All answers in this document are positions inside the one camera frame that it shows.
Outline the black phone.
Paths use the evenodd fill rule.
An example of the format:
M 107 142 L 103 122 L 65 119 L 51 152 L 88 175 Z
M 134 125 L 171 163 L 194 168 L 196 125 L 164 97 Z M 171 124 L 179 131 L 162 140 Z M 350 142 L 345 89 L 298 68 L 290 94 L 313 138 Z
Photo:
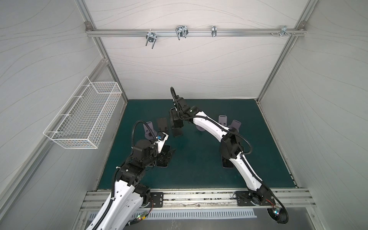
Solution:
M 176 115 L 176 114 L 177 114 L 177 111 L 176 111 L 176 109 L 175 109 L 175 108 L 171 108 L 171 109 L 170 109 L 170 112 L 171 112 L 173 115 Z

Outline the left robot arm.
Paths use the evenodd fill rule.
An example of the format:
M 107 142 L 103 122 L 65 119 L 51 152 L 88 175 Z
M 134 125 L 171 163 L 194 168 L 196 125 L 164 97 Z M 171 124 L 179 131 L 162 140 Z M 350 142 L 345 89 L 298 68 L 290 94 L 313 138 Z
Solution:
M 132 215 L 141 207 L 153 205 L 150 188 L 141 183 L 147 168 L 171 157 L 168 151 L 168 131 L 158 132 L 147 122 L 138 120 L 131 132 L 131 153 L 117 167 L 112 178 L 111 192 L 88 230 L 122 230 L 144 220 L 149 212 Z

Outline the purple phone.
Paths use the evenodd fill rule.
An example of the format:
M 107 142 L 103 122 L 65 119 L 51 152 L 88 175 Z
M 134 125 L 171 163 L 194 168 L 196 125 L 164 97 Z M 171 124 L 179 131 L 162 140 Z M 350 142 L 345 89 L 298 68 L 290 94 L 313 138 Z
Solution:
M 222 163 L 223 168 L 233 168 L 234 167 L 234 164 L 230 160 L 225 159 L 224 157 L 221 157 L 221 163 Z
M 157 167 L 167 167 L 169 164 L 169 161 L 171 159 L 171 153 L 170 153 L 171 147 L 169 145 L 164 145 L 161 152 L 158 154 L 158 159 L 156 162 Z

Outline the black folding phone stand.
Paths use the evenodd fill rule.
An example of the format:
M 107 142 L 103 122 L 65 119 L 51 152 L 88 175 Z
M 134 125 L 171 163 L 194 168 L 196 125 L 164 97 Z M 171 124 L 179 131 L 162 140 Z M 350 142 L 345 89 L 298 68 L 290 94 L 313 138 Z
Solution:
M 158 118 L 157 119 L 157 124 L 158 124 L 158 131 L 159 132 L 169 134 L 167 118 L 165 118 L 165 117 Z

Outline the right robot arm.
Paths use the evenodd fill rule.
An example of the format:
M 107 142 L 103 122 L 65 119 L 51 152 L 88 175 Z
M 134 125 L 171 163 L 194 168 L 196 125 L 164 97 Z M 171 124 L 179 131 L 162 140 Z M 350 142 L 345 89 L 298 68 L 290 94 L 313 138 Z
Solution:
M 219 151 L 221 156 L 230 161 L 242 176 L 248 192 L 244 195 L 237 194 L 237 199 L 249 202 L 254 206 L 268 203 L 271 208 L 268 208 L 267 212 L 271 219 L 278 224 L 288 223 L 289 215 L 287 209 L 256 174 L 246 158 L 253 151 L 249 141 L 240 135 L 235 128 L 221 125 L 196 106 L 190 107 L 183 97 L 176 94 L 173 87 L 170 88 L 170 92 L 177 113 L 176 116 L 173 116 L 174 120 L 187 121 L 201 127 L 214 136 L 220 143 Z

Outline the purple round stand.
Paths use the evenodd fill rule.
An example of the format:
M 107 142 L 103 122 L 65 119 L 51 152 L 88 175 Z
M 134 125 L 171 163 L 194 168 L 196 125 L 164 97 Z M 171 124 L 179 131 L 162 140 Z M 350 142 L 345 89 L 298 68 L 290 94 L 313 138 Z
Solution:
M 206 131 L 204 128 L 202 128 L 202 127 L 201 127 L 201 126 L 199 126 L 199 125 L 196 125 L 196 128 L 197 128 L 197 130 L 199 130 L 199 131 L 201 131 L 201 132 Z
M 157 131 L 153 127 L 153 123 L 151 121 L 146 122 L 147 125 L 143 125 L 144 131 L 145 131 L 145 138 L 148 140 L 155 140 L 157 136 Z
M 238 120 L 233 120 L 233 121 L 231 122 L 231 124 L 228 126 L 228 128 L 229 128 L 230 130 L 233 130 L 234 132 L 239 133 L 241 125 L 242 125 L 242 123 L 241 123 L 240 121 L 238 121 Z
M 218 117 L 218 123 L 222 126 L 227 126 L 227 116 L 226 115 L 219 115 Z

